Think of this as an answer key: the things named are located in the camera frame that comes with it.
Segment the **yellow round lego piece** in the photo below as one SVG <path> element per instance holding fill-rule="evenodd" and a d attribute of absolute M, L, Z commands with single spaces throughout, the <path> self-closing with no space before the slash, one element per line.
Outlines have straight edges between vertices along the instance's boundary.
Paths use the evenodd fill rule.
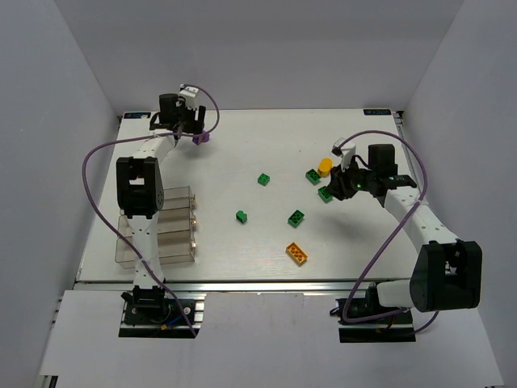
<path fill-rule="evenodd" d="M 322 178 L 325 178 L 330 174 L 333 166 L 333 162 L 330 158 L 323 158 L 318 165 L 317 173 Z"/>

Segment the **purple lego brick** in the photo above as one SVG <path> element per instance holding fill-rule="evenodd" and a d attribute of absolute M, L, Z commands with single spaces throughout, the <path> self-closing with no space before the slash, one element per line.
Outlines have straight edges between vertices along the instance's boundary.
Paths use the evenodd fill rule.
<path fill-rule="evenodd" d="M 201 134 L 196 135 L 192 138 L 192 142 L 194 144 L 201 145 L 203 143 L 206 143 L 210 140 L 210 133 L 207 131 L 203 131 Z"/>

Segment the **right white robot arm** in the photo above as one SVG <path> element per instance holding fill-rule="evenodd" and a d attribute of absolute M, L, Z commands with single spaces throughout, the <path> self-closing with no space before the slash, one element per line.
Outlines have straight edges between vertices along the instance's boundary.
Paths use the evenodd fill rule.
<path fill-rule="evenodd" d="M 401 175 L 390 144 L 368 147 L 368 162 L 359 167 L 355 144 L 335 144 L 339 166 L 330 171 L 326 190 L 338 200 L 367 192 L 398 222 L 418 253 L 411 277 L 371 285 L 365 303 L 347 322 L 371 316 L 379 319 L 391 311 L 415 308 L 420 312 L 463 310 L 481 300 L 482 250 L 451 232 L 421 198 L 417 184 Z"/>

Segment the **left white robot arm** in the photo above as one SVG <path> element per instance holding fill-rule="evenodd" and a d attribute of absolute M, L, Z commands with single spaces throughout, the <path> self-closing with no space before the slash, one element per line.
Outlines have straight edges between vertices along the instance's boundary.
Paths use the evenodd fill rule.
<path fill-rule="evenodd" d="M 200 89 L 182 86 L 177 93 L 159 96 L 159 111 L 149 122 L 150 138 L 131 156 L 116 161 L 117 202 L 131 230 L 129 240 L 138 251 L 135 290 L 162 291 L 165 277 L 158 254 L 158 216 L 165 203 L 160 164 L 183 136 L 197 145 L 210 139 L 204 129 L 206 107 Z"/>

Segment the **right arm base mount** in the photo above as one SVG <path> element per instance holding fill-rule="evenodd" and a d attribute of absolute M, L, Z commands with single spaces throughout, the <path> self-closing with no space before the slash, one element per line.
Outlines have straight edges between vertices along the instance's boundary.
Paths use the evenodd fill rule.
<path fill-rule="evenodd" d="M 394 307 L 383 307 L 379 303 L 375 284 L 354 296 L 347 311 L 349 319 L 359 319 L 349 323 L 344 317 L 346 298 L 338 298 L 336 306 L 330 310 L 330 317 L 338 320 L 339 342 L 342 344 L 382 344 L 412 343 L 416 341 L 413 317 L 410 312 L 390 315 L 384 318 L 372 318 L 373 315 L 391 313 Z"/>

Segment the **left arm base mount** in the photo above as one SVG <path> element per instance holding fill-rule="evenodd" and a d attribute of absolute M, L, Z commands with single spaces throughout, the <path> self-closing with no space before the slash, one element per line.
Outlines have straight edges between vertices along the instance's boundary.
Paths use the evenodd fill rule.
<path fill-rule="evenodd" d="M 121 294 L 124 300 L 120 338 L 194 339 L 202 322 L 201 300 L 179 297 L 164 289 L 134 288 Z"/>

